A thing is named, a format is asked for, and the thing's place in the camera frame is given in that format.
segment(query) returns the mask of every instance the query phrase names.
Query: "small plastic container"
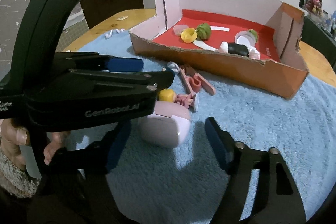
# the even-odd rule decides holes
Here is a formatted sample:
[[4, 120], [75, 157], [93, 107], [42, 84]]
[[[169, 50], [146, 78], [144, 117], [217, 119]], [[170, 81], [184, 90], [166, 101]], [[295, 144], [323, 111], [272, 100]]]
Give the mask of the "small plastic container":
[[235, 42], [236, 44], [254, 47], [256, 44], [256, 39], [251, 32], [241, 31], [236, 34]]
[[175, 25], [174, 26], [174, 33], [177, 37], [179, 37], [181, 35], [181, 33], [187, 28], [189, 28], [188, 25]]

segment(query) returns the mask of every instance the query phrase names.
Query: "sticker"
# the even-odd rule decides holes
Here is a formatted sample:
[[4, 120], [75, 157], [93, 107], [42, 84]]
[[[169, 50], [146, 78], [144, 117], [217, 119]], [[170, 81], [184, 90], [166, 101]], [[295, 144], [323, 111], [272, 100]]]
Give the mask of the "sticker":
[[124, 20], [124, 19], [126, 19], [126, 18], [128, 18], [127, 16], [125, 16], [125, 17], [119, 17], [119, 18], [117, 18], [116, 20]]

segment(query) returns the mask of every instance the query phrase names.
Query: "human hand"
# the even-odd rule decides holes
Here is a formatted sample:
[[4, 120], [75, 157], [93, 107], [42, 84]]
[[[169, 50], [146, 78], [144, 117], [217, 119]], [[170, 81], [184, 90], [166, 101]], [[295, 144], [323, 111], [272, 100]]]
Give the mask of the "human hand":
[[[1, 125], [1, 149], [2, 152], [16, 165], [19, 169], [26, 169], [26, 161], [19, 145], [30, 145], [30, 136], [26, 128], [15, 124], [13, 119], [2, 120]], [[70, 131], [52, 133], [52, 140], [43, 151], [45, 156], [44, 163], [49, 165], [56, 151], [64, 146], [66, 137]]]

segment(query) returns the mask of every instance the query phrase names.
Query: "doll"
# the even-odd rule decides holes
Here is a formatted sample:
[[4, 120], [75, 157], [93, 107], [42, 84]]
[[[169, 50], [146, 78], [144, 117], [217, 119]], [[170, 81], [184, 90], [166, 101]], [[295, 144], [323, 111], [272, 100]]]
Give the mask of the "doll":
[[306, 4], [306, 9], [310, 12], [313, 12], [313, 9], [315, 9], [316, 13], [316, 11], [320, 10], [320, 8], [321, 8], [320, 0], [309, 0], [309, 2]]
[[193, 96], [191, 94], [178, 94], [172, 89], [166, 89], [159, 92], [159, 101], [173, 102], [179, 105], [184, 106], [185, 108], [189, 108], [189, 106], [196, 107], [197, 96], [198, 94]]

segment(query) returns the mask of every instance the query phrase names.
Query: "cardboard box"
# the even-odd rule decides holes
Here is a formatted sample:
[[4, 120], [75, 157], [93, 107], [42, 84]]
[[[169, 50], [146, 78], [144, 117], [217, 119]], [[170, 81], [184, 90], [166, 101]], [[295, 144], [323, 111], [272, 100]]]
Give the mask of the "cardboard box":
[[[305, 14], [293, 6], [279, 0], [156, 0], [155, 5], [156, 16], [130, 29], [136, 54], [189, 64], [195, 69], [228, 77], [288, 99], [296, 94], [309, 73], [298, 52]], [[153, 41], [165, 32], [172, 32], [174, 25], [188, 10], [220, 14], [228, 16], [228, 20], [239, 18], [273, 29], [273, 42], [280, 62], [183, 48], [182, 44], [181, 47], [166, 46]]]

